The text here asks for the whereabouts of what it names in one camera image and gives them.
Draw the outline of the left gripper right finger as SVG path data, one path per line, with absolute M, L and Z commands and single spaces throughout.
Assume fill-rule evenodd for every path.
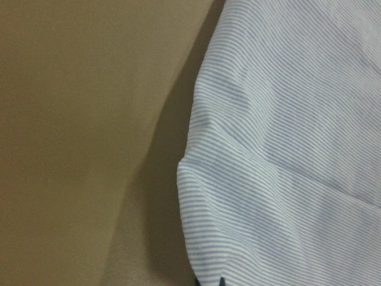
M 219 286 L 226 286 L 225 279 L 223 277 L 220 278 Z

